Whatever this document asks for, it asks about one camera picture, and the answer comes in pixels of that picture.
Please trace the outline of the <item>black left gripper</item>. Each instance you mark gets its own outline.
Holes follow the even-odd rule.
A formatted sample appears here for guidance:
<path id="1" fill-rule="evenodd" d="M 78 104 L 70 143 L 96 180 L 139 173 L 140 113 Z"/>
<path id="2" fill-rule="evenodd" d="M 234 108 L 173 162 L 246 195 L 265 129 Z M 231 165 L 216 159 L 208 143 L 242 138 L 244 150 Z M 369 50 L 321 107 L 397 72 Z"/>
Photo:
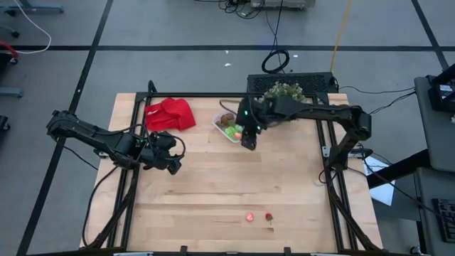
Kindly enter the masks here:
<path id="1" fill-rule="evenodd" d="M 177 145 L 177 141 L 183 144 L 183 140 L 168 132 L 154 132 L 147 138 L 147 145 L 141 152 L 143 170 L 166 169 L 171 175 L 176 175 L 181 168 L 183 152 L 171 155 L 170 150 Z"/>

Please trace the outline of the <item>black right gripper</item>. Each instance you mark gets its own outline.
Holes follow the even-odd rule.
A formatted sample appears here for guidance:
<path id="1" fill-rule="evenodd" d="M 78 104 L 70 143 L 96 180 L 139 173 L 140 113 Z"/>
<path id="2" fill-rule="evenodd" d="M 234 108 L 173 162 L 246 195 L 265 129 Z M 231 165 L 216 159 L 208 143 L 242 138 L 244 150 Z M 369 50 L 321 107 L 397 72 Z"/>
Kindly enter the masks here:
<path id="1" fill-rule="evenodd" d="M 241 145 L 254 151 L 257 146 L 257 135 L 262 133 L 264 126 L 255 116 L 255 108 L 249 97 L 244 97 L 238 106 L 236 124 L 243 127 Z"/>

